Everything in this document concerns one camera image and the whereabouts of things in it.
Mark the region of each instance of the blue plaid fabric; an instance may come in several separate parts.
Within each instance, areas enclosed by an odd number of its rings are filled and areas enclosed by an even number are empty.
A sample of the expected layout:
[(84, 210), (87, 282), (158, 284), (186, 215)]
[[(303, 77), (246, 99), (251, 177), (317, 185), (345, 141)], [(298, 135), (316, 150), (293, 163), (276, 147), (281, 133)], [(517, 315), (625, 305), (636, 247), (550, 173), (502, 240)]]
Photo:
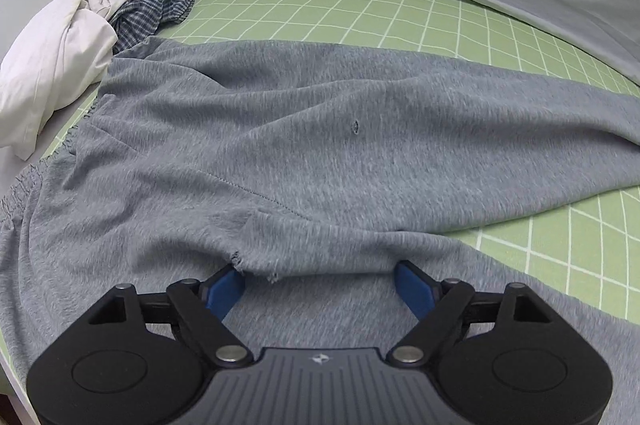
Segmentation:
[(179, 24), (187, 18), (194, 2), (195, 0), (129, 0), (124, 3), (109, 20), (118, 36), (113, 54), (132, 48), (155, 34), (164, 24)]

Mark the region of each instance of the frayed fabric edge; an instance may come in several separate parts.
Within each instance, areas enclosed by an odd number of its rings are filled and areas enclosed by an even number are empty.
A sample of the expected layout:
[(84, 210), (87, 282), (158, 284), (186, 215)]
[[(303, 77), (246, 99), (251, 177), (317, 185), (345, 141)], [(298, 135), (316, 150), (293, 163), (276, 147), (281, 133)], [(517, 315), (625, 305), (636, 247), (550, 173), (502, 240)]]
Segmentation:
[[(235, 251), (231, 254), (229, 262), (231, 263), (231, 266), (233, 266), (236, 271), (238, 271), (238, 273), (244, 275), (244, 268), (242, 268), (242, 257), (240, 257), (239, 251)], [(280, 276), (278, 275), (278, 272), (272, 271), (269, 275), (267, 275), (266, 279), (271, 284), (275, 284), (278, 280), (280, 280)]]
[(66, 132), (65, 140), (50, 155), (41, 158), (36, 164), (30, 164), (22, 169), (15, 177), (9, 191), (0, 198), (0, 226), (6, 221), (11, 221), (15, 217), (20, 219), (24, 215), (29, 196), (34, 188), (42, 186), (42, 180), (52, 161), (59, 156), (62, 151), (74, 154), (74, 144), (78, 126), (87, 118), (90, 118), (98, 103), (99, 96), (96, 96), (89, 110), (84, 113), (78, 123), (71, 126)]

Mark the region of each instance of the seam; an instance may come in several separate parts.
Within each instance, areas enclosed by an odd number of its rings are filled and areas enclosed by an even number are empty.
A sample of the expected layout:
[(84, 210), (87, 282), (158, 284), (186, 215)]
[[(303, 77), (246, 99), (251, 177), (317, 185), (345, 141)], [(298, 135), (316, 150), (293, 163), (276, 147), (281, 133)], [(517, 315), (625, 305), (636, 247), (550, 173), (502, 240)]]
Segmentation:
[(92, 120), (88, 120), (87, 123), (89, 125), (91, 125), (94, 129), (97, 129), (98, 131), (102, 132), (103, 134), (106, 134), (107, 136), (109, 136), (110, 138), (112, 138), (113, 140), (117, 141), (118, 143), (122, 143), (126, 148), (131, 149), (133, 152), (135, 152), (136, 154), (138, 154), (139, 156), (144, 156), (145, 158), (148, 157), (146, 154), (143, 154), (142, 152), (140, 152), (137, 149), (134, 149), (131, 145), (129, 145), (128, 143), (122, 141), (120, 138), (116, 138), (113, 134), (111, 134), (109, 131), (106, 131), (105, 129), (103, 129), (102, 127), (98, 127), (95, 123), (92, 122)]
[(255, 192), (254, 190), (250, 190), (249, 188), (245, 188), (242, 185), (238, 185), (237, 183), (233, 183), (233, 182), (231, 182), (229, 180), (225, 180), (224, 178), (221, 178), (220, 176), (217, 176), (216, 174), (212, 174), (210, 172), (204, 172), (204, 173), (207, 174), (208, 176), (211, 176), (212, 178), (217, 179), (218, 181), (222, 181), (223, 183), (226, 183), (227, 185), (234, 186), (235, 188), (240, 188), (240, 190), (244, 190), (244, 192), (247, 192), (247, 193), (252, 194), (254, 196), (258, 196), (259, 198), (265, 199), (266, 201), (274, 202), (278, 206), (281, 206), (282, 208), (284, 208), (287, 212), (291, 212), (291, 214), (297, 215), (298, 217), (301, 217), (302, 219), (305, 219), (306, 221), (313, 221), (313, 219), (311, 219), (310, 217), (306, 217), (306, 215), (300, 214), (300, 212), (296, 212), (295, 210), (292, 210), (286, 204), (282, 204), (277, 199), (270, 198), (268, 196), (265, 196), (265, 195), (261, 194), (260, 192)]

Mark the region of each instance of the gray fabric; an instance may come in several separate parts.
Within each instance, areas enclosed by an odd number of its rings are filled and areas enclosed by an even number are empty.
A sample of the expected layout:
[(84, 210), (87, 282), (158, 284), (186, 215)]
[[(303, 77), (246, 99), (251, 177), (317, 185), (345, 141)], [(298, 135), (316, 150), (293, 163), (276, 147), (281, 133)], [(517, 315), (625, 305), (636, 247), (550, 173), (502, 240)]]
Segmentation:
[(21, 379), (115, 283), (252, 273), (226, 323), (262, 345), (385, 350), (410, 259), (480, 290), (529, 283), (604, 355), (605, 424), (640, 412), (640, 328), (437, 235), (640, 183), (640, 103), (461, 60), (289, 42), (114, 58), (97, 103), (2, 202), (0, 325)]

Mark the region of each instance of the green checkered bedsheet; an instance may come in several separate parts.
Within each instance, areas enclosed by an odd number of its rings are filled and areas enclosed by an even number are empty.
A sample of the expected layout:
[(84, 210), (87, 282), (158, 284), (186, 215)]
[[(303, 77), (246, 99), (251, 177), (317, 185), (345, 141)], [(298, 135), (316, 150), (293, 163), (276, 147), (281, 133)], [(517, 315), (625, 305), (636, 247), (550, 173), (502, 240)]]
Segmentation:
[[(640, 97), (632, 82), (570, 44), (460, 0), (197, 0), (186, 21), (161, 35), (188, 44), (279, 39), (423, 51)], [(95, 94), (79, 107), (48, 153), (94, 98)], [(638, 187), (450, 235), (640, 324)]]

